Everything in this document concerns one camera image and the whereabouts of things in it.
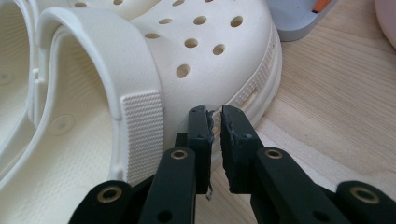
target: white croc shoe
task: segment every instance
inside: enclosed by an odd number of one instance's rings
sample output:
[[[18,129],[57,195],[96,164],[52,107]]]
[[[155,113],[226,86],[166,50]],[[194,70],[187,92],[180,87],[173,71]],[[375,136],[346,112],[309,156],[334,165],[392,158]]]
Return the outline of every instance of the white croc shoe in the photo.
[[[256,124],[280,82],[280,42],[262,0],[162,0],[130,22],[51,8],[38,24],[38,126],[0,183],[0,223],[67,222],[95,185],[153,175],[191,108],[215,111],[215,133],[224,104]],[[219,155],[214,146],[214,163]]]
[[[26,96],[29,74],[32,84],[38,76],[35,28],[41,12],[48,7],[106,8],[130,20],[148,11],[158,1],[0,1],[0,179],[15,164],[35,133],[35,127],[27,118],[35,119],[34,112],[26,108],[26,103],[34,108],[34,95],[29,91],[27,102]]]

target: white clog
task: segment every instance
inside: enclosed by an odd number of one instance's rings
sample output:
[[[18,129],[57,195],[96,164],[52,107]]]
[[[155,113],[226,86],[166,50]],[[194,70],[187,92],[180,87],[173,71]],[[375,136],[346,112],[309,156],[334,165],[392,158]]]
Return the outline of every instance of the white clog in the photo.
[[[257,124],[280,82],[280,42],[262,0],[162,0],[130,22],[51,8],[38,24],[29,104],[38,125],[0,183],[0,223],[67,222],[95,185],[153,175],[192,107],[215,111],[216,134],[224,104]]]
[[[35,133],[31,83],[38,76],[35,28],[48,7],[106,8],[130,20],[159,0],[2,0],[0,1],[0,179],[15,164]]]

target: orange object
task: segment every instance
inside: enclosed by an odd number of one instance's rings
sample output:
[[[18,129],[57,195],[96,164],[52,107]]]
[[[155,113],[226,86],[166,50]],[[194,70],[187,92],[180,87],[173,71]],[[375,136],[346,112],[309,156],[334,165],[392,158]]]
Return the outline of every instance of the orange object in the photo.
[[[329,5],[331,1],[332,0],[317,0],[317,2],[314,5],[314,9],[312,9],[312,12],[315,13],[321,12],[327,5]]]

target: pink object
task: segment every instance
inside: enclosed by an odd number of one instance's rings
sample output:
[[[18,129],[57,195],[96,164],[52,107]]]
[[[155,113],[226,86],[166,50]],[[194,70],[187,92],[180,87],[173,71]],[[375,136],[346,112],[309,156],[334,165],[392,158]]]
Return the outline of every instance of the pink object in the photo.
[[[375,10],[382,31],[396,48],[396,1],[375,0]]]

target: wood grain surface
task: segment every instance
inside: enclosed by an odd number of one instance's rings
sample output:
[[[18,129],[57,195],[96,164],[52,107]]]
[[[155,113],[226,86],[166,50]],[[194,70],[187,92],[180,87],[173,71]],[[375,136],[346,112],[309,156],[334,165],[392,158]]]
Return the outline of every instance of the wood grain surface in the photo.
[[[275,100],[257,127],[321,186],[359,180],[396,200],[396,49],[374,0],[339,0],[306,37],[282,43]],[[212,201],[197,197],[196,223],[256,223],[248,195],[232,195],[219,166]]]

